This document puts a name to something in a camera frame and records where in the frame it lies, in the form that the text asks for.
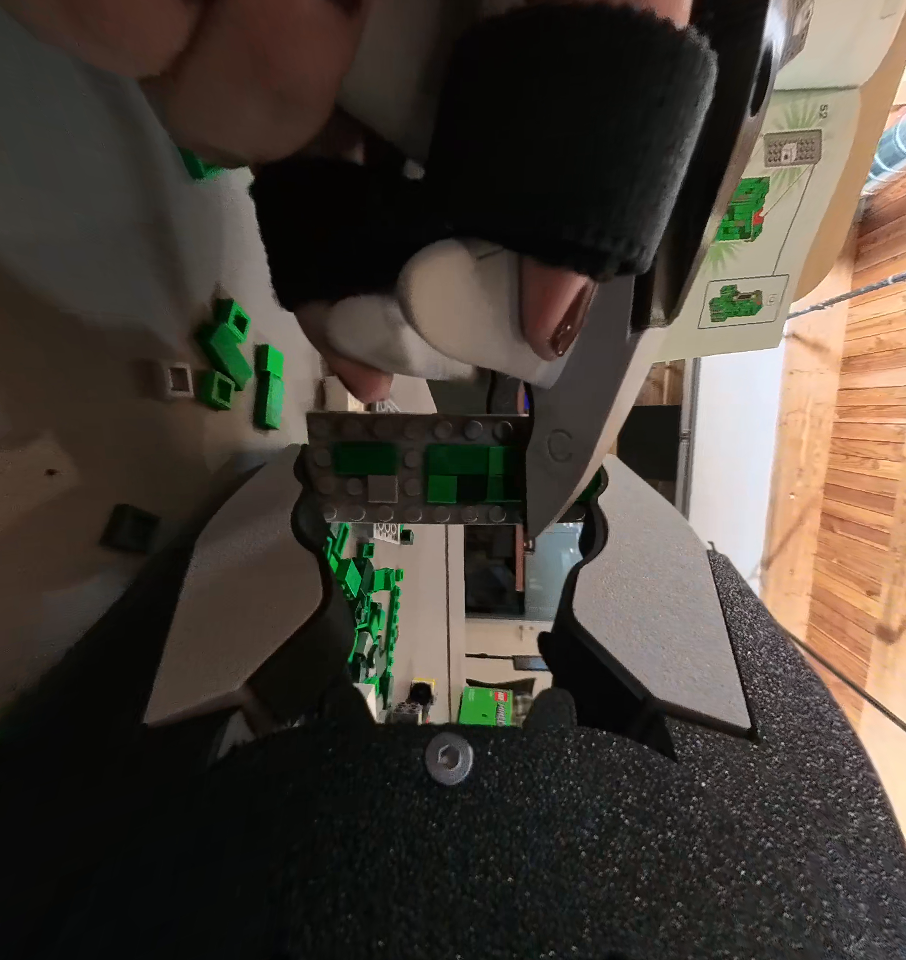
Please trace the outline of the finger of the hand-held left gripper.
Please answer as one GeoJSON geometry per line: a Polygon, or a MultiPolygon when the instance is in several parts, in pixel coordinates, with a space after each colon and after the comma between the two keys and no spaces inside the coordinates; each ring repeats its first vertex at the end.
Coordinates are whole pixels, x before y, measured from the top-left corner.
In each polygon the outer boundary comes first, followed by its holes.
{"type": "Polygon", "coordinates": [[[527,537],[559,521],[603,464],[667,333],[651,275],[598,288],[559,378],[531,388],[527,537]]]}
{"type": "Polygon", "coordinates": [[[455,415],[527,415],[530,412],[523,381],[492,370],[470,378],[427,381],[435,407],[455,415]]]}

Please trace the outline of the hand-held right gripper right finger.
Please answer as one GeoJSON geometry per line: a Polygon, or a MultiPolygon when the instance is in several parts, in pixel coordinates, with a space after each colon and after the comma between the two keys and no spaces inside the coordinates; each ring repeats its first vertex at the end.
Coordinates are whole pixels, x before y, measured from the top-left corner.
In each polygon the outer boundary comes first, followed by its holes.
{"type": "Polygon", "coordinates": [[[539,638],[579,726],[671,759],[669,720],[749,737],[753,722],[704,542],[613,455],[583,507],[581,560],[539,638]]]}

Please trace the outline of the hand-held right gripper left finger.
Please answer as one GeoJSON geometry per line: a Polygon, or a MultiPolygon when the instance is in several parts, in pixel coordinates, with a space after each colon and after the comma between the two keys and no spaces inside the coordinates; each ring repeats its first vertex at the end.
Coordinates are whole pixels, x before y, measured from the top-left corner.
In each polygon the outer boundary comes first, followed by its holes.
{"type": "Polygon", "coordinates": [[[278,452],[197,537],[147,725],[230,708],[253,726],[292,724],[346,677],[355,621],[305,467],[303,446],[278,452]]]}

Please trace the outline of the grey brick plate green tiles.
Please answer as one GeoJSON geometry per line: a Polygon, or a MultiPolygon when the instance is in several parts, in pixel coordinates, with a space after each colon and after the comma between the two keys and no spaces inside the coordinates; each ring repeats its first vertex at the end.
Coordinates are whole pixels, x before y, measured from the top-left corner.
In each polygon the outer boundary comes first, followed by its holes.
{"type": "Polygon", "coordinates": [[[525,415],[314,412],[306,425],[330,522],[525,523],[525,415]]]}

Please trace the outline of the grey desk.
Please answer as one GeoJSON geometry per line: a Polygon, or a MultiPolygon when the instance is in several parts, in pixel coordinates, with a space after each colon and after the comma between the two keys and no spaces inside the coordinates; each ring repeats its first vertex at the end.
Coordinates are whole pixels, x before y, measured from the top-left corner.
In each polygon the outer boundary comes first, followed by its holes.
{"type": "Polygon", "coordinates": [[[0,699],[12,757],[180,733],[145,713],[195,541],[255,471],[306,447],[328,375],[366,402],[395,381],[334,353],[319,316],[281,306],[251,194],[265,166],[363,128],[339,107],[315,143],[257,167],[178,146],[133,78],[40,41],[0,2],[0,699]],[[243,354],[284,355],[277,430],[254,426],[255,382],[214,411],[156,395],[153,363],[209,368],[195,339],[215,299],[251,319],[243,354]],[[160,519],[145,554],[100,538],[113,507],[160,519]]]}

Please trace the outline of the person's left hand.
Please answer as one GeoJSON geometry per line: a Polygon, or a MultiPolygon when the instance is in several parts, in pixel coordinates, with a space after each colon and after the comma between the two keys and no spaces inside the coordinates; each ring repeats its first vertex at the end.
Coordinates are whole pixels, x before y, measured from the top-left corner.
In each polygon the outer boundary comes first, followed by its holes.
{"type": "Polygon", "coordinates": [[[134,79],[176,141],[220,166],[312,146],[372,2],[3,2],[41,42],[134,79]]]}

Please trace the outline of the white brick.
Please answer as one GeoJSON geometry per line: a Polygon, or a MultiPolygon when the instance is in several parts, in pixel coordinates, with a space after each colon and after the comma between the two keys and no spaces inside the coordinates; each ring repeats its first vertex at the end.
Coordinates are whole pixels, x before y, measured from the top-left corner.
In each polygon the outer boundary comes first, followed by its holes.
{"type": "Polygon", "coordinates": [[[355,397],[335,375],[327,375],[322,381],[322,410],[329,413],[368,412],[367,404],[355,397]]]}

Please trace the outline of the black brick assembly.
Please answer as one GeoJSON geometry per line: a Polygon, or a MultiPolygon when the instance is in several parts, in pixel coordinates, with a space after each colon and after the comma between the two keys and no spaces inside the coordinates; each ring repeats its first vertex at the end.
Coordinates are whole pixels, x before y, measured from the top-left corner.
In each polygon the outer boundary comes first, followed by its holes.
{"type": "Polygon", "coordinates": [[[388,725],[428,725],[435,703],[435,680],[415,678],[405,700],[396,703],[387,714],[388,725]]]}

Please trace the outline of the green brick set box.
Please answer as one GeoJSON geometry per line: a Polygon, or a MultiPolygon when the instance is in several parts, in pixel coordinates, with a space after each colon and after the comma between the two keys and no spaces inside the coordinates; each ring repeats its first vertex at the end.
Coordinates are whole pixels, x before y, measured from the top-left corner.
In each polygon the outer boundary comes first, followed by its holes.
{"type": "Polygon", "coordinates": [[[460,726],[510,727],[514,694],[505,688],[466,686],[461,693],[457,723],[460,726]]]}

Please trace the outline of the white flat tile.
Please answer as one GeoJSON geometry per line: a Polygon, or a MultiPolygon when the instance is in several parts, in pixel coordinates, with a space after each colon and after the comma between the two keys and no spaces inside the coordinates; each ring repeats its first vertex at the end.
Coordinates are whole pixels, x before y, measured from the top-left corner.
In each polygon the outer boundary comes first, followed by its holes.
{"type": "Polygon", "coordinates": [[[195,398],[194,374],[186,361],[155,361],[153,363],[155,391],[164,402],[193,400],[195,398]]]}

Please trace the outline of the pile of loose green bricks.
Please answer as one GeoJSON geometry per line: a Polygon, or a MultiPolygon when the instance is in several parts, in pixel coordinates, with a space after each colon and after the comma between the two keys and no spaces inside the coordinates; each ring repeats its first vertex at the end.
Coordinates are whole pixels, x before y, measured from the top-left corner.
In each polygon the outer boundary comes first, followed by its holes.
{"type": "MultiPolygon", "coordinates": [[[[255,347],[250,363],[243,354],[250,327],[248,313],[234,297],[215,299],[211,319],[195,334],[209,365],[194,373],[195,400],[211,410],[228,411],[235,394],[254,381],[254,426],[277,430],[285,398],[284,355],[272,344],[261,343],[255,347]]],[[[145,554],[156,541],[159,524],[156,514],[119,503],[109,515],[100,543],[109,549],[145,554]]],[[[350,675],[368,699],[377,695],[386,710],[393,702],[391,667],[399,633],[399,582],[404,571],[375,568],[371,541],[359,543],[355,558],[345,558],[350,531],[348,522],[334,523],[333,530],[326,534],[324,555],[355,619],[348,660],[350,675]]]]}

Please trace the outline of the open instruction booklet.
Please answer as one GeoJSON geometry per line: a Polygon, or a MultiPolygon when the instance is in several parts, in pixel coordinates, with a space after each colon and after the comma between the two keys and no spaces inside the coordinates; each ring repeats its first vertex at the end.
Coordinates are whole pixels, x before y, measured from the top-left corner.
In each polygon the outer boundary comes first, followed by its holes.
{"type": "Polygon", "coordinates": [[[854,147],[862,88],[905,36],[905,1],[786,10],[785,60],[760,131],[658,362],[779,345],[854,147]]]}

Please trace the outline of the silver air duct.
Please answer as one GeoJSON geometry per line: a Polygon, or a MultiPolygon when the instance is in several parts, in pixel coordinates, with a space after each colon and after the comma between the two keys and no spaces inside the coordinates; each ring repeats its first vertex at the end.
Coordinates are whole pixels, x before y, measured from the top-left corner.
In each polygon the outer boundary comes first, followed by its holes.
{"type": "Polygon", "coordinates": [[[906,113],[882,133],[867,174],[864,193],[874,193],[904,173],[906,173],[906,113]]]}

